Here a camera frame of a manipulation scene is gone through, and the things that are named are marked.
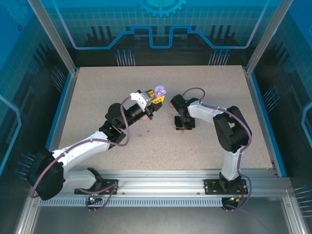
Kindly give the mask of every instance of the speckled tabletop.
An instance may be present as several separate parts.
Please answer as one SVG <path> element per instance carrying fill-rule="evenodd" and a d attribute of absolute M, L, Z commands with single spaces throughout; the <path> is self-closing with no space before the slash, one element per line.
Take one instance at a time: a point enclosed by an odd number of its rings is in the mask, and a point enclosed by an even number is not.
<path fill-rule="evenodd" d="M 213 125 L 198 119 L 192 131 L 182 134 L 175 130 L 174 115 L 177 112 L 169 107 L 169 102 L 173 96 L 191 87 L 201 87 L 206 91 L 204 103 L 240 108 L 253 132 L 253 142 L 243 155 L 242 168 L 272 167 L 241 66 L 82 67 L 59 147 L 71 145 L 97 131 L 104 123 L 111 104 L 121 103 L 138 89 L 154 89 L 159 84 L 165 86 L 167 95 L 164 106 L 154 113 L 153 120 L 140 120 L 132 125 L 130 142 L 126 147 L 114 147 L 94 155 L 74 169 L 222 168 L 223 149 Z M 201 95 L 198 90 L 190 91 L 185 98 Z M 134 103 L 129 101 L 125 107 Z M 173 117 L 168 118 L 168 113 L 172 113 Z"/>

